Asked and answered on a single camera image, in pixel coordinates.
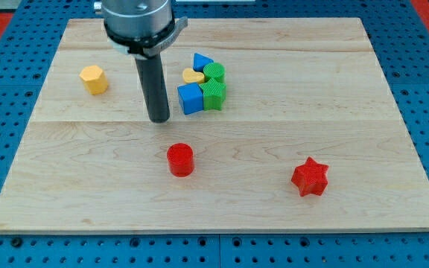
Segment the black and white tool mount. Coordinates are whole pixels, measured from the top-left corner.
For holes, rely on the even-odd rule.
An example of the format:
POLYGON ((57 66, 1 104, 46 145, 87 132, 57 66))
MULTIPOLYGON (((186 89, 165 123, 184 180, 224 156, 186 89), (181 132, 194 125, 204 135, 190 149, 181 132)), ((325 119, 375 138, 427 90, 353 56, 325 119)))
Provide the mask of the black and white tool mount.
POLYGON ((160 54, 170 47, 180 35, 183 29, 188 27, 186 16, 178 20, 172 19, 166 27, 158 33, 141 38, 118 35, 104 22, 104 30, 113 48, 122 54, 132 54, 136 59, 146 60, 160 54))

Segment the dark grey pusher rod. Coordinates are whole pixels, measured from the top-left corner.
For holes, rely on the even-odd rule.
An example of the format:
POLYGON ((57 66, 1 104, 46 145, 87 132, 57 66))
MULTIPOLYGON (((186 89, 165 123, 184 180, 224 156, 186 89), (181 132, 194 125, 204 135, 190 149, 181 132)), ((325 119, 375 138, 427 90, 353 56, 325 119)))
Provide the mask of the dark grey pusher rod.
POLYGON ((160 55, 136 60, 136 67, 149 119, 153 123, 166 122, 170 110, 160 55))

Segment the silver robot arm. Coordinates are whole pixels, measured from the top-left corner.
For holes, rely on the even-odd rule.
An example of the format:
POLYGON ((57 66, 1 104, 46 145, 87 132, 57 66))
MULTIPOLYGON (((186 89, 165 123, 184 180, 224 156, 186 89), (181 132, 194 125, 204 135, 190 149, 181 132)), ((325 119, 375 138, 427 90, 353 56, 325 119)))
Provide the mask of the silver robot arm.
POLYGON ((93 9, 103 17, 114 48, 135 59, 149 119, 166 122, 170 109, 161 53, 188 27, 188 18, 176 19, 170 0, 100 0, 93 9))

